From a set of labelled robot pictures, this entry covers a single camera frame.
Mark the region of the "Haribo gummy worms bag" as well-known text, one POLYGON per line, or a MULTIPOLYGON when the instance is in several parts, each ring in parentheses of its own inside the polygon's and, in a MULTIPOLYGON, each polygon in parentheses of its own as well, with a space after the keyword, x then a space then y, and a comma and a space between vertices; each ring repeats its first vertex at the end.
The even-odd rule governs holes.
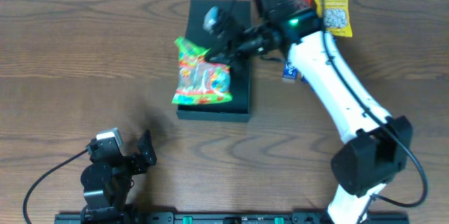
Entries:
POLYGON ((174 44, 179 49, 179 81, 172 103, 213 105, 232 101, 230 66, 205 61, 208 49, 184 37, 174 44))

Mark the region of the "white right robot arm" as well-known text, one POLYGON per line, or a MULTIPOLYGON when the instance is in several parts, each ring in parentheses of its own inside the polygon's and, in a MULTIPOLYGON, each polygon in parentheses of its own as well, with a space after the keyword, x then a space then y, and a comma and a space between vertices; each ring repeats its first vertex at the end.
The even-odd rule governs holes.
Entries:
POLYGON ((331 161, 338 187, 328 217, 367 223, 369 206, 406 166, 410 122, 392 117, 361 85, 315 9, 292 0, 253 1, 262 18, 258 26, 244 27, 219 7, 206 13, 203 27, 217 37, 206 60, 238 69, 256 55, 284 54, 327 109, 343 144, 331 161))

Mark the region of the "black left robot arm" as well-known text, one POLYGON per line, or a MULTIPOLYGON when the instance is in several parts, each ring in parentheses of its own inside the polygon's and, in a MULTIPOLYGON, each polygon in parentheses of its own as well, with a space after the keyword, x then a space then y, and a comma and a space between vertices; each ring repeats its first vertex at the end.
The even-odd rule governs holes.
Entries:
POLYGON ((138 140, 138 151, 123 155, 120 131, 102 131, 86 146, 92 162, 81 174, 86 205, 81 210, 82 223, 136 223, 135 209, 126 203, 134 185, 133 176, 146 173, 157 157, 152 137, 146 130, 138 140))

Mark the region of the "red Hacks candy bag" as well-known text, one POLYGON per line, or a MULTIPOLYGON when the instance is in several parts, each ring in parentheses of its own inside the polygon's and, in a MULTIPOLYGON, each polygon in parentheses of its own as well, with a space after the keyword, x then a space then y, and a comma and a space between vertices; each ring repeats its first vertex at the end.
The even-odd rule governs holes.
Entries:
POLYGON ((313 0, 291 0, 291 1, 295 5, 295 7, 299 10, 309 8, 313 3, 313 0))

